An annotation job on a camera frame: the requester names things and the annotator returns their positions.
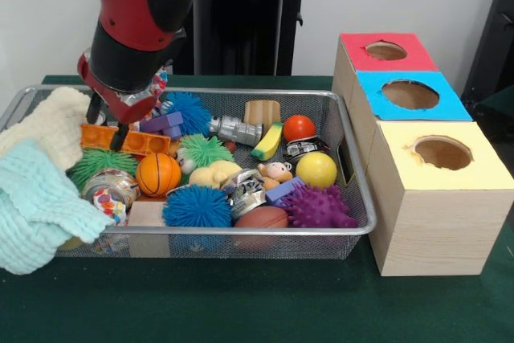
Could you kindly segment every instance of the yellow ball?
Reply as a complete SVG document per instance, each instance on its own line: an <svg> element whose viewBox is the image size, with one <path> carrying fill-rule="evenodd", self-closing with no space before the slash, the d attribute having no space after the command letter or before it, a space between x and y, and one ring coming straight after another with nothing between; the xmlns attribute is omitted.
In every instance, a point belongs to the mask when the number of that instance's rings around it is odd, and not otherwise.
<svg viewBox="0 0 514 343"><path fill-rule="evenodd" d="M325 153L309 153L303 156L296 166L296 176L306 184L326 188L336 182L337 166Z"/></svg>

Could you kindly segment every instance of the wire mesh basket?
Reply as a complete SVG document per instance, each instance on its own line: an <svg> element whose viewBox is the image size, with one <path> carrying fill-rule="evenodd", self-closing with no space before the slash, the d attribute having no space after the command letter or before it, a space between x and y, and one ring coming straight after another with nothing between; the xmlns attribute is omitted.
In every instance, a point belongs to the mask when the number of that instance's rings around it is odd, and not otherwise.
<svg viewBox="0 0 514 343"><path fill-rule="evenodd" d="M36 86L20 92L0 119L0 131L19 122L58 86ZM90 93L83 86L72 86ZM345 104L331 92L277 90L167 89L192 92L214 116L244 116L249 100L276 100L283 119L309 116L331 149L338 167L337 185L359 222L352 229L109 227L93 244L80 241L58 252L62 257L174 257L254 259L345 259L362 235L373 230L376 215L365 180ZM282 161L282 143L270 161ZM255 168L251 148L239 146L235 161Z"/></svg>

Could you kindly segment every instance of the green spiky ball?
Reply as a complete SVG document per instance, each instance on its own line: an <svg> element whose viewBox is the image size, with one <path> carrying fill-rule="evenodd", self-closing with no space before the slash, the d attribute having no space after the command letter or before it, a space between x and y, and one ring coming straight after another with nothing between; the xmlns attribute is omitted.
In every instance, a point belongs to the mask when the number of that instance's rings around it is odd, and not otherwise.
<svg viewBox="0 0 514 343"><path fill-rule="evenodd" d="M137 160L131 154L116 153L110 150L84 149L84 155L68 172L79 192L82 191L88 179L96 172L113 168L136 175Z"/></svg>
<svg viewBox="0 0 514 343"><path fill-rule="evenodd" d="M186 156L194 161L197 168L209 166L220 160L234 162L230 150L223 146L217 137L208 140L202 134L194 134L182 138L180 146L186 148Z"/></svg>

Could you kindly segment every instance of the green tablecloth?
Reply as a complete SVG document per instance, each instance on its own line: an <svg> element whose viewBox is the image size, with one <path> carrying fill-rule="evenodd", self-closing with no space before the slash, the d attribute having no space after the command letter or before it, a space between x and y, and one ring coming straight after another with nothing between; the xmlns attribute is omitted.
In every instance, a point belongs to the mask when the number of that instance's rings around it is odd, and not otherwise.
<svg viewBox="0 0 514 343"><path fill-rule="evenodd" d="M173 79L178 87L330 83ZM29 276L0 271L0 342L513 342L509 248L505 227L481 276L439 278L381 278L367 237L345 261L54 259Z"/></svg>

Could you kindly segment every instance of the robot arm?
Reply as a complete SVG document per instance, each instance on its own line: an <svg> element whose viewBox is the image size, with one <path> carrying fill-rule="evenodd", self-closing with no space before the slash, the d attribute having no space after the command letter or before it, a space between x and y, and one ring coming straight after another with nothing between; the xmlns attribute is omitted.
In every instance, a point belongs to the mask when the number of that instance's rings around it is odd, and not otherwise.
<svg viewBox="0 0 514 343"><path fill-rule="evenodd" d="M122 125L142 119L153 108L151 79L185 38L181 26L192 1L101 0L91 53L82 55L78 66L85 84L96 92L90 122L100 111L98 96ZM113 149L123 144L124 132L120 127Z"/></svg>

